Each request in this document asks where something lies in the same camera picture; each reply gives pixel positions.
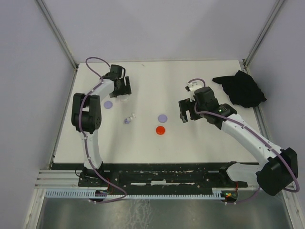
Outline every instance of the white wall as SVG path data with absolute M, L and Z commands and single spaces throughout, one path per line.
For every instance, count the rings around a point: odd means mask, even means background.
M 247 57 L 275 0 L 45 0 L 77 62 Z
M 20 229 L 73 69 L 33 0 L 3 2 L 0 31 L 0 227 Z
M 299 198 L 305 207 L 305 1 L 287 1 L 250 66 L 267 101 L 275 143 L 298 153 Z

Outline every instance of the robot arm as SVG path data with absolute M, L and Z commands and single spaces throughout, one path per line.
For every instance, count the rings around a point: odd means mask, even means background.
M 131 94 L 129 77 L 122 77 L 123 70 L 125 72 L 125 69 L 119 65 L 111 65 L 110 72 L 103 77 L 102 84 L 97 88 L 94 87 L 94 90 L 92 89 L 93 92 L 86 99 L 82 111 L 81 126 L 87 136 L 87 148 L 90 160 L 99 171 L 102 171 L 102 158 L 98 145 L 98 129 L 102 124 L 101 101 L 108 95 L 110 95 L 110 97 L 117 97 L 119 95 Z M 71 122 L 79 132 L 79 115 L 81 103 L 84 97 L 85 94 L 81 93 L 76 93 L 73 96 Z M 84 135 L 81 132 L 80 137 L 82 139 L 82 148 L 84 151 L 84 167 L 86 168 L 86 175 L 95 177 L 95 173 L 91 170 L 91 165 L 86 156 Z
M 295 177 L 298 177 L 297 155 L 294 150 L 283 150 L 271 143 L 251 128 L 230 105 L 219 105 L 210 87 L 202 87 L 194 82 L 188 83 L 186 90 L 190 92 L 190 98 L 179 101 L 180 118 L 184 123 L 188 121 L 186 111 L 189 111 L 191 120 L 204 117 L 209 123 L 235 138 L 258 161 L 259 165 L 228 163 L 222 169 L 232 181 L 258 183 L 266 193 L 276 195 L 293 178 L 274 150 L 280 153 Z

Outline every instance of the black cable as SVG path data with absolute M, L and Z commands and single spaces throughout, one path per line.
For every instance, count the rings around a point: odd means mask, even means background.
M 78 177 L 80 177 L 80 176 L 79 176 L 79 175 L 77 175 L 76 170 L 77 170 L 77 168 L 78 168 L 79 166 L 80 166 L 80 165 L 77 165 L 77 166 L 75 167 L 75 170 L 74 170 L 75 175 L 76 175 L 76 176 L 78 176 Z

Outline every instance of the metal floor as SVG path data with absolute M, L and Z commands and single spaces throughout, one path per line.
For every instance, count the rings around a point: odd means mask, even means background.
M 250 191 L 239 191 L 240 199 Z M 214 200 L 130 199 L 92 204 L 45 198 L 37 229 L 292 229 L 282 194 L 264 192 L 240 205 Z

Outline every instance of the purple cable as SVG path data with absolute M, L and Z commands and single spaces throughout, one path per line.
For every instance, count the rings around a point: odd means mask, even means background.
M 100 74 L 98 74 L 96 71 L 94 71 L 94 70 L 89 66 L 88 60 L 91 60 L 91 59 L 97 59 L 97 60 L 103 61 L 104 63 L 106 63 L 106 64 L 108 65 L 108 67 L 110 67 L 110 64 L 108 64 L 107 61 L 105 61 L 105 60 L 103 60 L 102 58 L 99 58 L 99 57 L 94 57 L 94 56 L 92 56 L 92 57 L 88 57 L 88 58 L 86 59 L 87 68 L 89 68 L 92 72 L 94 72 L 95 74 L 97 74 L 98 77 L 99 77 L 99 78 L 102 80 L 102 82 L 103 82 L 103 77 L 102 77 Z
M 78 120 L 78 125 L 79 125 L 79 127 L 80 127 L 81 133 L 82 133 L 83 136 L 84 136 L 84 143 L 85 143 L 86 156 L 87 156 L 87 159 L 88 159 L 89 164 L 91 165 L 93 171 L 94 171 L 94 172 L 96 173 L 96 175 L 97 175 L 100 179 L 102 179 L 104 182 L 106 182 L 107 184 L 113 186 L 114 188 L 116 188 L 116 189 L 120 190 L 122 193 L 124 193 L 124 196 L 122 196 L 122 197 L 115 198 L 115 199 L 110 199 L 110 200 L 104 200 L 104 201 L 102 201 L 102 202 L 98 202 L 98 203 L 101 203 L 101 204 L 106 204 L 106 203 L 115 202 L 115 201 L 118 201 L 118 200 L 121 200 L 121 199 L 125 198 L 125 197 L 127 196 L 127 192 L 126 192 L 124 189 L 120 188 L 119 186 L 116 186 L 115 184 L 113 184 L 113 183 L 111 183 L 110 181 L 108 181 L 108 180 L 106 180 L 105 178 L 103 178 L 103 177 L 99 174 L 99 172 L 96 170 L 96 168 L 94 167 L 94 164 L 93 164 L 92 161 L 90 160 L 90 156 L 89 156 L 89 152 L 88 152 L 88 145 L 87 145 L 87 135 L 85 134 L 85 132 L 83 131 L 82 126 L 81 126 L 81 115 L 82 115 L 82 109 L 83 109 L 83 107 L 84 107 L 85 101 L 86 101 L 86 99 L 88 98 L 88 96 L 89 96 L 94 90 L 96 90 L 99 86 L 101 86 L 102 84 L 103 84 L 102 81 L 101 81 L 100 83 L 98 83 L 91 91 L 89 91 L 89 92 L 85 95 L 84 99 L 82 100 L 82 102 L 81 102 L 81 108 L 80 108 L 80 115 L 79 115 L 79 120 Z
M 205 81 L 203 80 L 203 79 L 200 79 L 200 78 L 195 78 L 195 79 L 192 79 L 192 80 L 190 80 L 188 83 L 191 83 L 191 82 L 193 82 L 193 81 L 201 81 L 202 83 L 203 83 L 203 86 L 205 87 Z
M 300 191 L 300 185 L 299 185 L 299 182 L 297 181 L 293 171 L 291 170 L 291 168 L 289 167 L 289 165 L 287 164 L 287 162 L 283 159 L 283 157 L 275 150 L 275 149 L 272 149 L 271 145 L 269 145 L 265 140 L 263 140 L 256 132 L 254 132 L 252 129 L 250 129 L 249 127 L 245 126 L 244 124 L 242 124 L 241 122 L 238 122 L 234 119 L 231 119 L 231 118 L 228 118 L 228 117 L 225 117 L 225 116 L 222 116 L 220 114 L 216 114 L 216 113 L 213 113 L 213 112 L 209 112 L 209 111 L 200 111 L 198 112 L 197 111 L 197 103 L 195 103 L 195 113 L 198 114 L 198 115 L 201 115 L 201 114 L 207 114 L 207 115 L 213 115 L 213 116 L 216 116 L 216 117 L 219 117 L 219 118 L 222 118 L 222 119 L 225 119 L 225 120 L 228 120 L 230 122 L 233 122 L 235 124 L 238 124 L 240 125 L 241 127 L 245 128 L 247 131 L 249 131 L 251 134 L 253 134 L 258 140 L 260 140 L 265 146 L 267 146 L 269 149 L 271 149 L 271 151 L 278 156 L 278 158 L 281 160 L 281 162 L 285 165 L 285 167 L 287 168 L 289 174 L 291 175 L 292 179 L 294 180 L 295 182 L 295 190 L 291 190 L 291 189 L 288 189 L 288 188 L 284 188 L 285 191 L 288 191 L 288 192 L 298 192 Z

